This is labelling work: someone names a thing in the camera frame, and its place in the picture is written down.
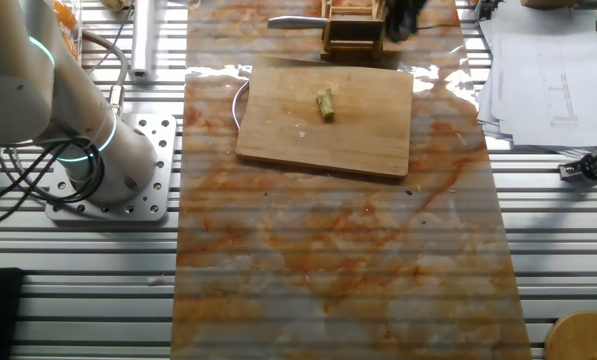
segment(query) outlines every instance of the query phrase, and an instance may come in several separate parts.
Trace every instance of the orange object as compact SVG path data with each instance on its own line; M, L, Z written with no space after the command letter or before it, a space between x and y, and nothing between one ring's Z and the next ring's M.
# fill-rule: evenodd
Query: orange object
M69 6L57 0L54 0L52 4L54 6L54 12L56 13L58 21L65 25L69 30L73 30L76 25L78 25L78 20L76 20L76 16L71 11Z

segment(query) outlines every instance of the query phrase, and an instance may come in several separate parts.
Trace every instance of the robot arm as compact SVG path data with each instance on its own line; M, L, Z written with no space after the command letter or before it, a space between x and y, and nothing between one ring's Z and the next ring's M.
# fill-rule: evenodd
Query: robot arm
M393 42L405 41L418 32L418 15L427 0L385 0L385 35Z

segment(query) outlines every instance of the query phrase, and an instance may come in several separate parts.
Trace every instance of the metal bracket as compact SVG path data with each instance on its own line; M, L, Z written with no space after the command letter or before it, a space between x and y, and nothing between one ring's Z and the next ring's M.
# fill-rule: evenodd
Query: metal bracket
M145 134L154 145L156 171L149 184L134 198L121 203L92 204L81 201L61 208L47 205L45 213L50 219L61 222L144 222L161 220L167 214L176 119L171 115L125 114L123 122ZM53 173L47 174L45 179L43 185L49 186L50 192L56 196L66 196L75 191L65 168L58 163Z

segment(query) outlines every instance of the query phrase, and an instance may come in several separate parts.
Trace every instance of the food piece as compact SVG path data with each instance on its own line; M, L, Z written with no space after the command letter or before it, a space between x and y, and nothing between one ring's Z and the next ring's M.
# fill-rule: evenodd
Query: food piece
M129 3L129 0L100 0L100 2L111 11L120 11Z
M334 104L331 102L331 89L327 88L316 93L316 101L320 106L320 112L325 120L334 117Z
M78 25L78 20L69 6L57 0L54 0L52 5L54 7L54 12L56 13L56 18L58 18L58 21L65 25L69 30L74 30L76 25Z

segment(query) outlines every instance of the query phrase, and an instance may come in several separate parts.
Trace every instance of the blue led ring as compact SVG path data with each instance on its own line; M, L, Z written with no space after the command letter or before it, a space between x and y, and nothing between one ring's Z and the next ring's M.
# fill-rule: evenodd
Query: blue led ring
M111 142L111 139L113 139L114 135L116 134L116 113L114 113L113 111L111 112L112 115L114 116L114 124L113 127L111 128L111 133L109 134L109 137L107 138L107 140L105 140L105 143L102 144L101 147L98 148L98 152L101 153L103 150L105 150L105 148L107 147L107 145L109 145L109 143ZM78 161L83 161L83 160L87 160L87 155L85 156L81 156L79 158L76 159L63 159L63 158L58 158L59 161L62 162L78 162Z

